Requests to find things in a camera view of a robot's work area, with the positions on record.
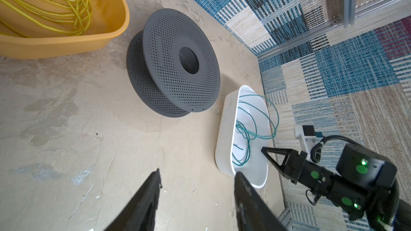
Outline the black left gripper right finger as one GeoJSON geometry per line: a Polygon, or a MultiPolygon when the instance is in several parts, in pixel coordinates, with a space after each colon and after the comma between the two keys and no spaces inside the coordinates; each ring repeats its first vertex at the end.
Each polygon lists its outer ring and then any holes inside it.
{"type": "Polygon", "coordinates": [[[286,231],[243,173],[234,178],[235,208],[240,231],[286,231]]]}

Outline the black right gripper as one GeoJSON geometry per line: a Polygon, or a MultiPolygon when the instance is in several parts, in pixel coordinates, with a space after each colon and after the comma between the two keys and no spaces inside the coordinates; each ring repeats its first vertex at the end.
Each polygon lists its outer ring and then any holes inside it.
{"type": "Polygon", "coordinates": [[[289,176],[294,184],[306,186],[316,197],[325,197],[341,207],[350,218],[362,218],[365,213],[368,192],[343,177],[307,161],[305,152],[293,149],[262,147],[261,153],[282,176],[289,176]],[[279,164],[271,155],[283,156],[279,164]]]}

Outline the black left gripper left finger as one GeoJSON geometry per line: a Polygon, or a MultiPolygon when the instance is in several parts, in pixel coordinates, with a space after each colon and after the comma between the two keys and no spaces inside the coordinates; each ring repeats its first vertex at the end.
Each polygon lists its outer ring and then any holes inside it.
{"type": "Polygon", "coordinates": [[[106,227],[106,231],[153,231],[161,188],[161,175],[157,169],[106,227]]]}

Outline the grey perforated cable spool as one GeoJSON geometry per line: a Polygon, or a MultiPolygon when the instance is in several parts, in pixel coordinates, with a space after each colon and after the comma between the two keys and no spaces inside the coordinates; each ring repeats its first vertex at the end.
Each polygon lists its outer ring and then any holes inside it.
{"type": "Polygon", "coordinates": [[[160,9],[148,18],[128,45],[126,66],[140,99],[165,117],[205,111],[220,91],[220,70],[211,43],[178,10],[160,9]]]}

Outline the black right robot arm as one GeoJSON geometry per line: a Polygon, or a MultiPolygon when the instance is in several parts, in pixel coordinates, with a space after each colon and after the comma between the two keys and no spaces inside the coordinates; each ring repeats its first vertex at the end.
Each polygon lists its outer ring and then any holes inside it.
{"type": "Polygon", "coordinates": [[[263,147],[264,156],[286,179],[307,187],[309,203],[321,197],[341,207],[350,221],[367,217],[376,231],[408,231],[411,206],[400,199],[397,167],[387,157],[340,135],[325,136],[310,151],[263,147]],[[330,140],[346,145],[339,157],[336,173],[319,165],[323,146],[330,140]]]}

